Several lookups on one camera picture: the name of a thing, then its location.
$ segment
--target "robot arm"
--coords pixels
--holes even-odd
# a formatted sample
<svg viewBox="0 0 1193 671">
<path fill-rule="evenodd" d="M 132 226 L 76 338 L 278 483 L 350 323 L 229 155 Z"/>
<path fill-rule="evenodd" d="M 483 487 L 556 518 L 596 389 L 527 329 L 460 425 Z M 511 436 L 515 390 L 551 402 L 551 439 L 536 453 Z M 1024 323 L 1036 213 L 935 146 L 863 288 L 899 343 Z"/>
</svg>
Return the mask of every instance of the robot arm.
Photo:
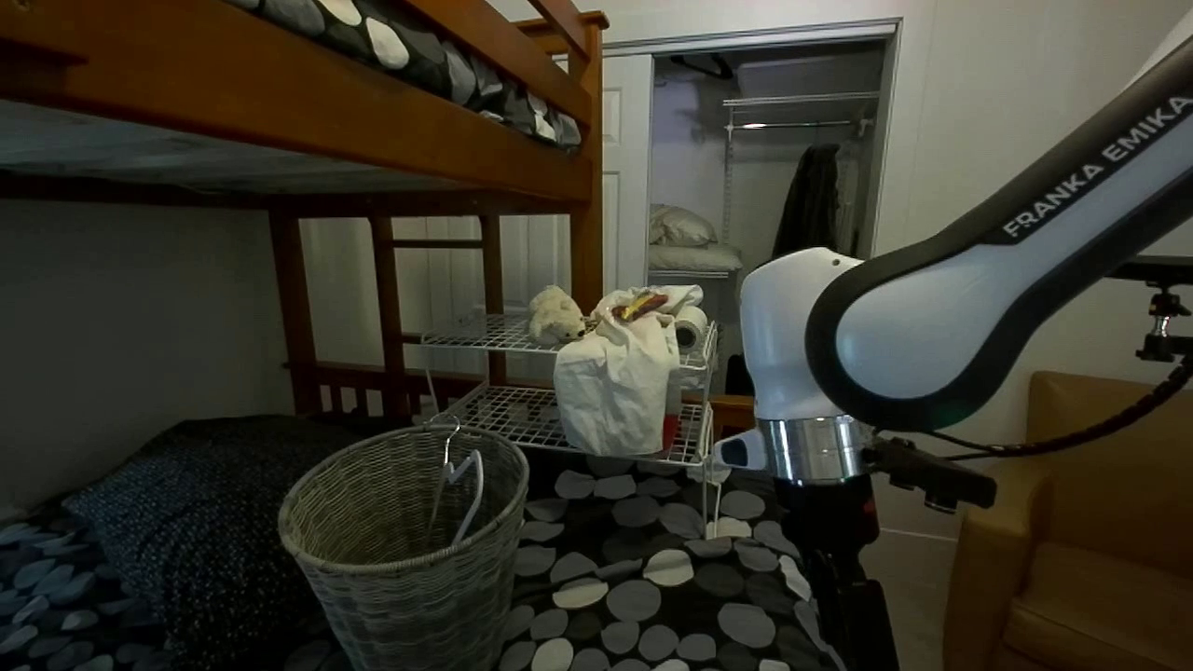
<svg viewBox="0 0 1193 671">
<path fill-rule="evenodd" d="M 768 452 L 799 452 L 786 482 L 847 482 L 838 417 L 961 421 L 1046 315 L 1191 215 L 1193 42 L 944 234 L 867 263 L 801 248 L 750 273 L 744 338 Z"/>
</svg>

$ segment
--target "white bag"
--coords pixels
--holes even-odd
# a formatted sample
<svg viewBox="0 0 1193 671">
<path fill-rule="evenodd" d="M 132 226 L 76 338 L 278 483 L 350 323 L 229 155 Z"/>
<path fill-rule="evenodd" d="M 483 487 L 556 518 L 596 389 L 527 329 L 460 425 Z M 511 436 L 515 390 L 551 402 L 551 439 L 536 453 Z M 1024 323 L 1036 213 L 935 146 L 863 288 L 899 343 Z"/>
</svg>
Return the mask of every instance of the white bag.
<svg viewBox="0 0 1193 671">
<path fill-rule="evenodd" d="M 560 430 L 588 453 L 663 452 L 669 384 L 678 365 L 675 315 L 644 313 L 623 323 L 611 309 L 632 297 L 604 295 L 593 309 L 596 329 L 556 352 Z"/>
</svg>

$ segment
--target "hanging clothes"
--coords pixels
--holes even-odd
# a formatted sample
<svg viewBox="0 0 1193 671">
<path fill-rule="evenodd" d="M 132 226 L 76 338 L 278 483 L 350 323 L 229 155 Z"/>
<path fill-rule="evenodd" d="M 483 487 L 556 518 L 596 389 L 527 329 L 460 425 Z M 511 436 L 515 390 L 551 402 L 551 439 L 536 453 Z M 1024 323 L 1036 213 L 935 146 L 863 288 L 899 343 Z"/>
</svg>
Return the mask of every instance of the hanging clothes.
<svg viewBox="0 0 1193 671">
<path fill-rule="evenodd" d="M 796 180 L 786 185 L 783 221 L 776 229 L 773 257 L 807 248 L 807 246 L 827 246 L 838 248 L 837 237 L 837 151 L 838 146 L 808 146 L 807 155 L 796 169 Z"/>
</svg>

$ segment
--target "wicker basket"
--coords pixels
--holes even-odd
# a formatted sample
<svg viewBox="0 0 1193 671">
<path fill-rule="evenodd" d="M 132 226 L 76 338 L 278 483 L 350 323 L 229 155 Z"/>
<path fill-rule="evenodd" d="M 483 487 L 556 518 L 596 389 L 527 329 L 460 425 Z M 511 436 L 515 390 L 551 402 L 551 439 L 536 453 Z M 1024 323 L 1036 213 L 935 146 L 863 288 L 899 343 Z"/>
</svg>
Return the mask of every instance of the wicker basket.
<svg viewBox="0 0 1193 671">
<path fill-rule="evenodd" d="M 450 430 L 401 430 L 315 466 L 280 508 L 280 539 L 315 585 L 356 666 L 493 666 L 515 585 L 530 466 L 493 432 L 464 430 L 450 458 L 483 452 L 485 497 L 440 493 Z"/>
</svg>

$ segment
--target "white door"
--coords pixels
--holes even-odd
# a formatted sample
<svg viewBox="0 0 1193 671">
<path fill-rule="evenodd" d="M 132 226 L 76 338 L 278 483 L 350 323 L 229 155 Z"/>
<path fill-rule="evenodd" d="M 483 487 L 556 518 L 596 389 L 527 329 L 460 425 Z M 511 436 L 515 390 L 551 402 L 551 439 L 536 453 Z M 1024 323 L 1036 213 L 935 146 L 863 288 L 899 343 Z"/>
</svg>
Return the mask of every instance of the white door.
<svg viewBox="0 0 1193 671">
<path fill-rule="evenodd" d="M 644 282 L 654 57 L 604 59 L 604 288 Z"/>
</svg>

